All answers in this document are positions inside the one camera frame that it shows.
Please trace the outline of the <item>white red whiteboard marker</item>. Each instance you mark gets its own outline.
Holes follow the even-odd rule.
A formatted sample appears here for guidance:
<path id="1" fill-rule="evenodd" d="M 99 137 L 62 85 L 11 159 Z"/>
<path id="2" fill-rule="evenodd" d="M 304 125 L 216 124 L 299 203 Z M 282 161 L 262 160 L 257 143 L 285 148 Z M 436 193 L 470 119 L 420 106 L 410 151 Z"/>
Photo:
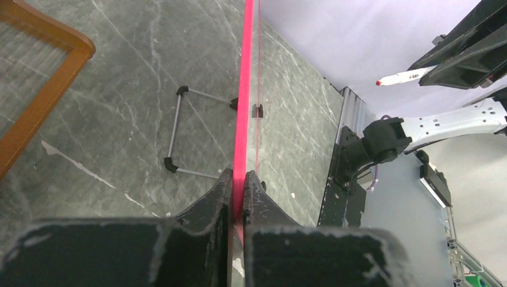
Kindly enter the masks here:
<path id="1" fill-rule="evenodd" d="M 414 69 L 410 71 L 400 72 L 394 75 L 383 77 L 375 82 L 377 86 L 391 86 L 395 84 L 407 83 L 419 80 L 421 77 L 435 69 L 437 65 L 425 68 Z"/>

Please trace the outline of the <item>pink-framed whiteboard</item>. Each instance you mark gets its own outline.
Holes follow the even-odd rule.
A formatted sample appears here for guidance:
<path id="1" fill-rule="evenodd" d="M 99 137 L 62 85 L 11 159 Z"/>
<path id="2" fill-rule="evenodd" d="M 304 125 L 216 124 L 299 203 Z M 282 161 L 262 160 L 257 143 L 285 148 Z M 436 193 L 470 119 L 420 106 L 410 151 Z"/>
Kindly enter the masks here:
<path id="1" fill-rule="evenodd" d="M 233 218 L 244 244 L 243 200 L 247 173 L 258 170 L 261 1 L 246 1 L 243 20 L 236 134 L 233 158 Z"/>

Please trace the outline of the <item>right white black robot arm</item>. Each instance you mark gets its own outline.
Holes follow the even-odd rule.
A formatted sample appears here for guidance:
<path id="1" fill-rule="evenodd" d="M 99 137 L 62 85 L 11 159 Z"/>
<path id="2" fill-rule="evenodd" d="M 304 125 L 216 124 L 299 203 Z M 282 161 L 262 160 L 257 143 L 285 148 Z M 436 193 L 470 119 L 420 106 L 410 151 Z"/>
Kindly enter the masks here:
<path id="1" fill-rule="evenodd" d="M 377 84 L 417 80 L 421 86 L 469 90 L 505 75 L 506 2 L 481 1 L 409 70 Z M 453 111 L 412 118 L 385 116 L 371 122 L 361 138 L 344 136 L 342 143 L 335 144 L 329 178 L 339 187 L 348 187 L 367 169 L 400 154 L 449 138 L 489 133 L 506 133 L 505 89 Z"/>

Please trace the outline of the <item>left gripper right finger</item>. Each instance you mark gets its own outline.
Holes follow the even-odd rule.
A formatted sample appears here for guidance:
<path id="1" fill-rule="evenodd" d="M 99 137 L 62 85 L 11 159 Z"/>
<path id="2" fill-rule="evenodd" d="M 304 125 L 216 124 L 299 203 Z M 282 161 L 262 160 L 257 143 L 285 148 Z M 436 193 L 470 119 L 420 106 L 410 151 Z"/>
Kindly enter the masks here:
<path id="1" fill-rule="evenodd" d="M 377 228 L 304 227 L 245 178 L 246 286 L 411 286 L 412 265 L 401 242 Z"/>

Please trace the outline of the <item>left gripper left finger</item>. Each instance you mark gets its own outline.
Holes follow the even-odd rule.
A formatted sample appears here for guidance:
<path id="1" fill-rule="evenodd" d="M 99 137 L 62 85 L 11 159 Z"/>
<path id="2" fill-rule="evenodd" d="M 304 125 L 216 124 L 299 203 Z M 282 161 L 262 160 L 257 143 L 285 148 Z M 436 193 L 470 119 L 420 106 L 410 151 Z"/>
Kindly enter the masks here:
<path id="1" fill-rule="evenodd" d="M 2 286 L 230 286 L 232 171 L 175 216 L 48 218 L 1 259 Z"/>

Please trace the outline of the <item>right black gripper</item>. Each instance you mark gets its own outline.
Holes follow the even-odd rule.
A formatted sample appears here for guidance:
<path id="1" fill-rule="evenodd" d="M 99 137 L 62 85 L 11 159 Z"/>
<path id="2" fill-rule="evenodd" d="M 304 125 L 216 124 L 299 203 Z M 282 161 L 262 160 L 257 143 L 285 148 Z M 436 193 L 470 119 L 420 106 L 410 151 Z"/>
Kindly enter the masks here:
<path id="1" fill-rule="evenodd" d="M 506 75 L 506 1 L 483 0 L 410 70 L 436 66 L 420 86 L 477 88 Z"/>

